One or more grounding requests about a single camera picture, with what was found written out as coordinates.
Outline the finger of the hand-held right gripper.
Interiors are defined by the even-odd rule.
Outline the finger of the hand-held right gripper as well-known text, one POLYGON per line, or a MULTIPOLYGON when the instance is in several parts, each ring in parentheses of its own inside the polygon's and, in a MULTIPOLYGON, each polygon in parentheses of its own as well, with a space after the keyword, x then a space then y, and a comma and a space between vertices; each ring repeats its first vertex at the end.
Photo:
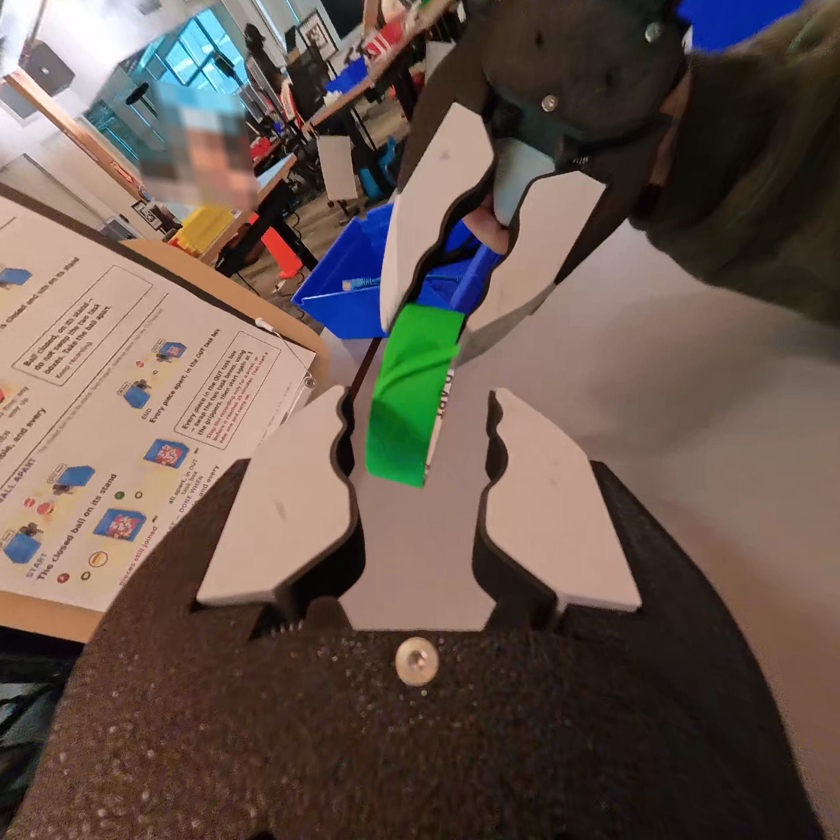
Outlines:
POLYGON ((458 361, 487 352, 542 306, 605 190, 579 171, 530 185, 511 224, 508 252, 465 321, 458 361))
POLYGON ((436 128, 392 205, 380 283, 381 328, 390 333, 416 294, 427 262, 446 242, 466 206, 487 190, 495 154, 478 112, 454 103, 436 128))

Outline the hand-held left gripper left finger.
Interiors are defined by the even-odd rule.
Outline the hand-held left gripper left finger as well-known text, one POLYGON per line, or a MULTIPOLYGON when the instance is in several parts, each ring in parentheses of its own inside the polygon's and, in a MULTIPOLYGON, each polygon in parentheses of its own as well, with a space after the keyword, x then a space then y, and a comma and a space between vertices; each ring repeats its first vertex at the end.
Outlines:
POLYGON ((350 388, 295 412, 252 455, 196 601, 307 610, 361 578, 364 532, 350 481, 350 388))

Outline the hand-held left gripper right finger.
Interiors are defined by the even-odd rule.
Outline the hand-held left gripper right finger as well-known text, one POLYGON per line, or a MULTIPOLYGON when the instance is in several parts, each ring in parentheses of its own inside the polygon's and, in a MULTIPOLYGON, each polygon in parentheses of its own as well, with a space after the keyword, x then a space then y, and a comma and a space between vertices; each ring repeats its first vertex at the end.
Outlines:
POLYGON ((635 613, 637 584, 584 450, 507 388, 488 397, 472 571, 496 607, 635 613))

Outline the green tape roll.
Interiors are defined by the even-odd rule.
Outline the green tape roll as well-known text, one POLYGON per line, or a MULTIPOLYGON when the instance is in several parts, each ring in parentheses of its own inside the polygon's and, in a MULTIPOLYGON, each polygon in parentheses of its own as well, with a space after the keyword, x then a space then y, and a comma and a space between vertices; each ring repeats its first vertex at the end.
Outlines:
POLYGON ((365 465, 377 478, 422 488, 448 374, 466 316, 405 305, 386 342, 371 400, 365 465))

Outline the person's right forearm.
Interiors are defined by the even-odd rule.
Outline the person's right forearm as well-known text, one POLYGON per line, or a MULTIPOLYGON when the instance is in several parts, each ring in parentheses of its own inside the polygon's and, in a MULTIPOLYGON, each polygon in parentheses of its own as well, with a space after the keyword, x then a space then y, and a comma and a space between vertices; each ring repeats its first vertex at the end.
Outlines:
POLYGON ((839 323, 839 6, 689 56, 629 222, 712 287, 839 323))

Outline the person's right hand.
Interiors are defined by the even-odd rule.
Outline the person's right hand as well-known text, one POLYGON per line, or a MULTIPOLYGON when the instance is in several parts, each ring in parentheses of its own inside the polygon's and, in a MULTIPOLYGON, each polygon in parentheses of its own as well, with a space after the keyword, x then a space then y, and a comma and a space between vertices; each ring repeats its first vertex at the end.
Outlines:
POLYGON ((481 244, 504 256, 509 250, 509 231, 497 219, 494 196, 490 193, 482 203, 463 218, 463 223, 481 244))

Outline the white panel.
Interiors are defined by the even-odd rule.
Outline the white panel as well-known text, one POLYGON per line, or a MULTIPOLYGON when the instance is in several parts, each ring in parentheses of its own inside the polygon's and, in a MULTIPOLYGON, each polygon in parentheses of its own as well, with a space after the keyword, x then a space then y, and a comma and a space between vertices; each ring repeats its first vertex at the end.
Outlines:
POLYGON ((346 135, 320 134, 317 140, 322 179, 328 199, 333 202, 358 198, 353 166, 353 145, 346 135))

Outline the blue plastic bin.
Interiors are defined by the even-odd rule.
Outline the blue plastic bin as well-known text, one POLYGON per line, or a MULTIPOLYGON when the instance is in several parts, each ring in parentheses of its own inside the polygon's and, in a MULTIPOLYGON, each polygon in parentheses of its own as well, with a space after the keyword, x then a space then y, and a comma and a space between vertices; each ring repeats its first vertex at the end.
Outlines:
POLYGON ((693 49, 720 51, 757 34, 803 1, 683 1, 679 14, 692 27, 693 49))
MULTIPOLYGON (((382 338, 380 278, 392 205, 355 217, 301 284, 292 302, 342 340, 382 338)), ((443 262, 426 275, 417 302, 461 313, 472 309, 501 257, 458 223, 443 262)))

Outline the desk with black legs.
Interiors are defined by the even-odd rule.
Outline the desk with black legs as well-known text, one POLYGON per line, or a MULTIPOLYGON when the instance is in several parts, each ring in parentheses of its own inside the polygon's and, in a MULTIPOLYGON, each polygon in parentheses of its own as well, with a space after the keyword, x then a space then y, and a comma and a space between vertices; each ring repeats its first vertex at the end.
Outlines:
POLYGON ((268 249, 269 245, 282 242, 304 269, 317 267, 318 259, 287 223, 294 200, 287 180, 297 162, 297 157, 290 154, 257 177, 257 209, 234 214, 204 251, 204 264, 230 278, 247 266, 258 247, 268 249))

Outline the orange traffic cone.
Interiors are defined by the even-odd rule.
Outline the orange traffic cone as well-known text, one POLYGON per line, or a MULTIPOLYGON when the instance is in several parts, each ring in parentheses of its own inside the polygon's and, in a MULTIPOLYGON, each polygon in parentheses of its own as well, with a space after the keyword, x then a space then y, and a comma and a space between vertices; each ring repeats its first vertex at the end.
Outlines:
POLYGON ((261 243, 277 263, 280 279, 287 280, 301 272, 303 264, 300 257, 273 227, 266 229, 261 243))

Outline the printed instruction sheet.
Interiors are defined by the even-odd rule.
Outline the printed instruction sheet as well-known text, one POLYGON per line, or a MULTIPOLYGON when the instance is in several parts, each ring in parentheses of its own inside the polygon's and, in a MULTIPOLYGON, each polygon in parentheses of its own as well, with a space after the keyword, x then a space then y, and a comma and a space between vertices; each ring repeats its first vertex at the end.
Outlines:
POLYGON ((104 612, 316 354, 8 197, 1 226, 2 591, 104 612))

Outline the yellow plastic bin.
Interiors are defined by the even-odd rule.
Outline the yellow plastic bin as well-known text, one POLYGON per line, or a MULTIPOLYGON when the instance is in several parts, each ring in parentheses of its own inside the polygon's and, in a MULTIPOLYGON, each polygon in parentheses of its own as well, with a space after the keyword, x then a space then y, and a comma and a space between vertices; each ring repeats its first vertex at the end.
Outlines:
POLYGON ((183 226, 169 240, 169 246, 194 258, 200 258, 235 220, 231 210, 212 205, 200 206, 186 218, 183 226))

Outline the black wall box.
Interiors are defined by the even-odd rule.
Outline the black wall box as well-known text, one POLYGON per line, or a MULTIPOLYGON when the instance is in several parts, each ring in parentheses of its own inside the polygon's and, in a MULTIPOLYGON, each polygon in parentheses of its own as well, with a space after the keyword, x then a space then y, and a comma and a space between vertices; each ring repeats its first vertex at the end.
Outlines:
POLYGON ((19 66, 51 97, 65 91, 76 74, 43 40, 36 39, 22 53, 19 66))

